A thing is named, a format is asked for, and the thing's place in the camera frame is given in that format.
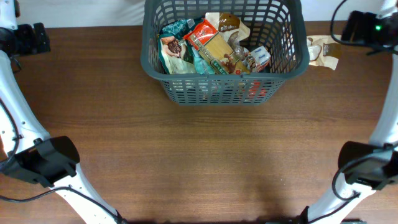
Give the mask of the Pantree mushroom bag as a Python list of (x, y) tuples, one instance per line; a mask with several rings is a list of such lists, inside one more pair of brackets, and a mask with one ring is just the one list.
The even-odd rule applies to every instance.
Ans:
[(240, 41), (250, 36), (250, 29), (237, 16), (230, 13), (207, 12), (205, 19), (218, 30), (236, 55), (244, 60), (244, 48), (240, 45)]

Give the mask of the green coffee snack bag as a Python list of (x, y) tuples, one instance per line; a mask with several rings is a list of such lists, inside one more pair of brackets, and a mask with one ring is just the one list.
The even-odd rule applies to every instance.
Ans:
[(164, 26), (158, 36), (159, 59), (167, 74), (196, 73), (192, 46), (183, 37), (203, 18), (182, 19)]

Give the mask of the mint green wipes packet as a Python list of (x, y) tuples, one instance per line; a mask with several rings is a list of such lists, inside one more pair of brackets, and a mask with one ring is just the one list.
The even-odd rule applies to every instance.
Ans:
[(215, 74), (215, 71), (213, 70), (213, 67), (208, 64), (208, 62), (203, 59), (198, 51), (192, 47), (192, 52), (193, 52), (193, 63), (195, 66), (195, 70), (197, 73), (204, 75), (204, 74)]

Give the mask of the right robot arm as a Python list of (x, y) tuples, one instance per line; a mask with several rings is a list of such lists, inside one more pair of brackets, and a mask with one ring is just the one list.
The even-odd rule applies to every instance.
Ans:
[(397, 1), (383, 1), (376, 14), (353, 11), (343, 33), (337, 37), (330, 26), (330, 36), (341, 45), (369, 48), (370, 55), (390, 54), (391, 75), (381, 115), (368, 141), (343, 144), (330, 188), (304, 208), (296, 223), (344, 223), (360, 202), (397, 183)]

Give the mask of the San Remo spaghetti packet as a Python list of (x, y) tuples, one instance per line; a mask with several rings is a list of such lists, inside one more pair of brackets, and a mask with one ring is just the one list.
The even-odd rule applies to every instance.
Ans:
[(183, 38), (189, 41), (200, 56), (213, 67), (216, 74), (250, 74), (251, 71), (243, 64), (236, 52), (206, 19)]

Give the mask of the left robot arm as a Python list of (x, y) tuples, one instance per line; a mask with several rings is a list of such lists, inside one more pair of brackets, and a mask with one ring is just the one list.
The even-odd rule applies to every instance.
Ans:
[(51, 137), (26, 102), (12, 67), (17, 56), (50, 51), (50, 41), (42, 23), (18, 24), (19, 16), (17, 1), (1, 1), (1, 173), (47, 189), (31, 200), (58, 194), (85, 223), (126, 223), (85, 177), (72, 140)]

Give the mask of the multicolour tissue pocket pack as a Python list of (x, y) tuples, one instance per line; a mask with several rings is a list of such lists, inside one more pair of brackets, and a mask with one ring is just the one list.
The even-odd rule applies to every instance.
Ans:
[(271, 59), (270, 53), (264, 46), (260, 46), (247, 53), (246, 63), (248, 69), (254, 73), (263, 71), (269, 64)]

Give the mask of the Pantree white rice bag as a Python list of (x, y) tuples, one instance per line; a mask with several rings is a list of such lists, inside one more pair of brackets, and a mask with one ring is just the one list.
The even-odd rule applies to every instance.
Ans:
[(338, 61), (343, 54), (341, 45), (329, 35), (307, 36), (307, 47), (310, 56), (309, 65), (327, 67), (336, 70)]

